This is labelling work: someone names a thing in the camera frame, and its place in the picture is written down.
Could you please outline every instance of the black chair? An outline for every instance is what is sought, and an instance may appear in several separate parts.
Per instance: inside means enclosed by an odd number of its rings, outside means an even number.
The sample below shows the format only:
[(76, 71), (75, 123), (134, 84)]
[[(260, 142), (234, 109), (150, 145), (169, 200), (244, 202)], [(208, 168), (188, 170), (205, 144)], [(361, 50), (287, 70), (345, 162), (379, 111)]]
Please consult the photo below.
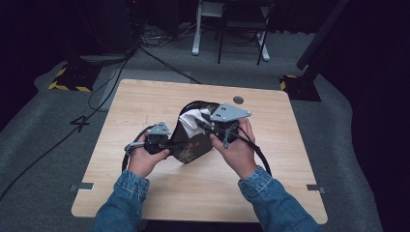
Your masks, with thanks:
[[(221, 31), (218, 64), (220, 64), (220, 55), (224, 45), (255, 46), (251, 43), (256, 41), (257, 47), (259, 48), (259, 57), (257, 60), (257, 65), (259, 65), (262, 50), (268, 35), (269, 17), (274, 11), (277, 1), (278, 0), (225, 0), (220, 20), (220, 28), (215, 37), (216, 40)], [(266, 14), (263, 14), (262, 8), (268, 9)], [(225, 31), (253, 33), (253, 37), (248, 43), (225, 43), (223, 41)], [(263, 37), (261, 44), (259, 44), (257, 38), (259, 33)]]

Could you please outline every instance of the denim sleeve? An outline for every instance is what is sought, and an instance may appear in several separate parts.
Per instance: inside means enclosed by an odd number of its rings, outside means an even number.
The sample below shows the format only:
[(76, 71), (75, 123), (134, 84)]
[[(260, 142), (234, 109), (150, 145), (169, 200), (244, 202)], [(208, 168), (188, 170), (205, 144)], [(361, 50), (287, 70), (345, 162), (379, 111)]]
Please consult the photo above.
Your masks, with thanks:
[(90, 231), (136, 231), (149, 186), (148, 180), (124, 170)]
[(252, 204), (263, 231), (322, 231), (299, 202), (262, 167), (258, 166), (238, 185)]

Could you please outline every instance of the hand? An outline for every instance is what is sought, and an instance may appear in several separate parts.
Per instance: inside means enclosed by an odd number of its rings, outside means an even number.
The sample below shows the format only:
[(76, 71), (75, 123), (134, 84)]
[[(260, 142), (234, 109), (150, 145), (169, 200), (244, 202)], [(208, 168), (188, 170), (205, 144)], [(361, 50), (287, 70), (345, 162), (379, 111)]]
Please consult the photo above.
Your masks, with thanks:
[[(245, 132), (254, 143), (255, 136), (253, 135), (248, 118), (239, 119), (238, 121), (239, 127), (244, 130), (238, 130), (239, 135), (245, 139), (248, 139), (244, 134)], [(230, 144), (228, 149), (225, 149), (223, 147), (223, 143), (216, 136), (211, 134), (210, 137), (212, 140), (212, 145), (222, 154), (226, 163), (238, 174), (241, 179), (247, 178), (256, 169), (254, 151), (246, 142), (238, 138)]]
[[(139, 137), (138, 141), (145, 141), (145, 137), (146, 134), (143, 134), (141, 137)], [(168, 154), (168, 149), (165, 149), (160, 153), (151, 155), (143, 147), (136, 148), (130, 157), (130, 164), (128, 169), (141, 178), (145, 178), (154, 170), (155, 165), (161, 160), (164, 160), (166, 156), (168, 156)]]

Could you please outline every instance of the table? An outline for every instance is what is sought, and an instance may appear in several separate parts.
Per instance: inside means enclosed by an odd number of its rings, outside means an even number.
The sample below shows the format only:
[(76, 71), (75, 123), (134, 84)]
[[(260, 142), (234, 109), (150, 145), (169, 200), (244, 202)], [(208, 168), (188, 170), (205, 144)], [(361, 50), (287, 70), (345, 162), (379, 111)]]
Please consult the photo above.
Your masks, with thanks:
[[(327, 215), (307, 152), (287, 95), (281, 91), (124, 79), (108, 112), (72, 212), (94, 217), (121, 174), (124, 147), (147, 126), (165, 121), (173, 131), (180, 110), (189, 102), (233, 102), (250, 110), (249, 120), (275, 178), (295, 196), (318, 223)], [(263, 166), (256, 156), (256, 162)], [(239, 177), (221, 154), (209, 153), (183, 164), (173, 157), (161, 161), (148, 176), (151, 186), (143, 207), (144, 219), (255, 222), (250, 203), (238, 188)]]
[[(198, 0), (198, 8), (196, 12), (196, 30), (195, 36), (193, 38), (193, 46), (192, 46), (192, 55), (199, 54), (199, 45), (201, 42), (201, 21), (202, 16), (212, 16), (212, 17), (221, 17), (222, 16), (222, 6), (223, 1), (220, 2), (209, 2)], [(258, 34), (258, 42), (259, 45), (262, 45), (263, 38), (265, 37), (265, 33)], [(266, 49), (266, 45), (263, 46), (262, 49), (262, 58), (264, 61), (269, 61), (271, 58), (269, 57), (268, 50)]]

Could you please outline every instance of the person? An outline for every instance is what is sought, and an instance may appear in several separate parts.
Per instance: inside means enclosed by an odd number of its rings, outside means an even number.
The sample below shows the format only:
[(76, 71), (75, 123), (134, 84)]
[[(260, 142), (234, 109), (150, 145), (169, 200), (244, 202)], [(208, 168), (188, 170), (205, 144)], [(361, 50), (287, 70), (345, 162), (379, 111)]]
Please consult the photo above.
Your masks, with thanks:
[[(239, 130), (239, 135), (246, 137), (245, 132), (252, 142), (255, 141), (249, 119), (240, 119), (239, 127), (243, 129)], [(283, 185), (256, 164), (254, 151), (247, 143), (236, 139), (225, 149), (216, 136), (211, 134), (210, 138), (226, 163), (238, 174), (238, 186), (252, 204), (263, 231), (322, 231)], [(142, 135), (139, 141), (144, 140), (145, 135)], [(97, 212), (90, 231), (136, 231), (149, 187), (145, 178), (168, 153), (163, 150), (152, 156), (143, 147), (135, 149), (128, 169), (121, 174), (114, 191)]]

